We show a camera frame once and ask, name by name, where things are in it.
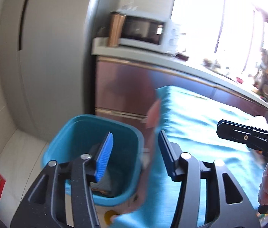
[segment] microwave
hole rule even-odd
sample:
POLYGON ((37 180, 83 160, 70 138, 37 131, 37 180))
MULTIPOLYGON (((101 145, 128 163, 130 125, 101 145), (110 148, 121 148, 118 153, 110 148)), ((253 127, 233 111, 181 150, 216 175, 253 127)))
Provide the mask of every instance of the microwave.
POLYGON ((179 25, 171 19, 138 10, 119 10, 114 14, 119 14, 119 21, 122 21, 122 25, 117 27, 119 45, 170 55, 176 53, 179 25))

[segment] tile floor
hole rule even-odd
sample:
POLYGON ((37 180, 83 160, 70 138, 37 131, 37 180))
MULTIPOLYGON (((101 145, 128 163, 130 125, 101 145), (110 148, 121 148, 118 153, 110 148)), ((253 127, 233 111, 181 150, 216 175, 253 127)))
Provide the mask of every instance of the tile floor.
MULTIPOLYGON (((0 173, 6 179, 0 200, 0 219, 9 227, 12 217, 28 188, 41 171, 41 159, 48 143, 16 130, 0 154, 0 173)), ((104 214, 108 210, 122 210, 130 201, 116 207, 96 206, 101 228, 108 227, 104 214)), ((66 195, 67 224, 74 227, 71 197, 66 195)))

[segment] blue trash bin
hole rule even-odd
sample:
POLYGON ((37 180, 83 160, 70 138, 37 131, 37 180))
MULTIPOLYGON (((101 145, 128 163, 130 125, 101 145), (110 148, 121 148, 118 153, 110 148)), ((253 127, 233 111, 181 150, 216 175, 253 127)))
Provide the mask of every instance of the blue trash bin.
MULTIPOLYGON (((109 131, 113 134, 114 144, 107 168, 113 172, 111 178, 118 186, 118 195, 105 197, 93 194, 93 199, 99 206, 116 206, 125 202, 135 192, 144 145, 141 132, 130 125, 93 115, 74 117, 50 143, 43 155, 42 168, 50 160, 65 163, 88 153, 93 145, 102 142, 109 131)), ((65 187, 65 192, 70 195, 70 183, 66 182, 65 187)))

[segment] countertop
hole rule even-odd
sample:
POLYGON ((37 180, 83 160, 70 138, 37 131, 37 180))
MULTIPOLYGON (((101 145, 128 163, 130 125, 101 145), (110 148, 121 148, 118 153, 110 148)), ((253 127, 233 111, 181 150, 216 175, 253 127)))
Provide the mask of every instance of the countertop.
POLYGON ((145 62, 182 73, 190 74, 223 87, 229 88, 241 95, 254 100, 268 108, 268 103, 262 100, 257 94, 253 93, 246 85, 239 84, 235 81, 229 80, 213 71, 208 70, 200 64, 192 64, 190 61, 183 61, 176 57, 155 53, 143 49, 132 48, 127 46, 107 47, 108 38, 95 38, 93 39, 92 54, 101 56, 110 56, 138 62, 145 62))

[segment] turquoise cloth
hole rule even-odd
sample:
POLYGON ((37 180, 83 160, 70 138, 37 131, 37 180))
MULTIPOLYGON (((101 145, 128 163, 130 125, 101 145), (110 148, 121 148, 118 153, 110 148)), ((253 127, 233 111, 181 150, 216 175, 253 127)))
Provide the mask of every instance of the turquoise cloth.
MULTIPOLYGON (((256 163, 246 145, 220 139, 216 134, 217 122, 221 119, 259 127, 259 124, 255 124, 256 119, 237 108, 179 87, 159 88, 157 95, 161 99, 161 117, 156 136, 164 129, 171 142, 179 144, 184 152, 191 153, 198 160, 213 162, 215 159, 222 159, 257 209, 263 166, 256 163)), ((120 215, 111 227, 170 227, 180 183, 174 183, 167 175, 157 138, 155 147, 145 203, 135 212, 120 215)), ((204 223, 205 193, 205 181, 202 181, 198 226, 204 223)))

